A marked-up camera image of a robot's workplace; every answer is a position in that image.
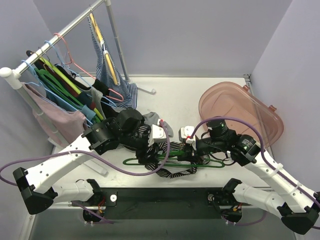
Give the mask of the black white striped tank top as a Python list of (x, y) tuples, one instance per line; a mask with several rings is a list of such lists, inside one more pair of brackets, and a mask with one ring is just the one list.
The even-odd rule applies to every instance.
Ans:
[[(139, 164), (144, 165), (147, 170), (154, 171), (157, 169), (165, 159), (167, 153), (168, 144), (166, 141), (157, 143), (155, 146), (150, 146), (146, 150), (136, 150), (135, 155)], [(170, 143), (170, 155), (156, 174), (162, 178), (179, 178), (187, 175), (193, 175), (197, 172), (198, 167), (196, 165), (202, 165), (203, 160), (198, 157), (193, 159), (192, 157), (182, 158), (178, 155), (178, 152), (182, 151), (181, 143), (172, 141)], [(171, 172), (166, 167), (171, 168), (184, 168), (182, 171)]]

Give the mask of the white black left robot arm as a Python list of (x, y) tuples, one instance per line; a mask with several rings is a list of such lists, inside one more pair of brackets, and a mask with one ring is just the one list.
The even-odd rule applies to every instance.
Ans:
[(27, 211), (31, 215), (39, 214), (60, 202), (81, 201), (90, 206), (98, 205), (104, 194), (96, 180), (77, 180), (68, 184), (59, 184), (58, 181), (95, 154), (101, 156), (119, 145), (145, 153), (157, 140), (166, 139), (160, 119), (140, 133), (139, 128), (144, 124), (145, 119), (139, 111), (127, 108), (117, 117), (95, 123), (46, 161), (28, 169), (17, 168), (13, 176)]

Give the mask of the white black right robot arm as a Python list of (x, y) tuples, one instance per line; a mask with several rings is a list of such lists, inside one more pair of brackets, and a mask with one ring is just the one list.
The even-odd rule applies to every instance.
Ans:
[(264, 147), (261, 134), (251, 124), (235, 117), (211, 117), (197, 126), (181, 127), (179, 139), (196, 156), (214, 150), (225, 153), (272, 188), (266, 192), (232, 178), (221, 192), (225, 203), (236, 201), (267, 211), (299, 235), (317, 228), (320, 194), (300, 183), (273, 159)]

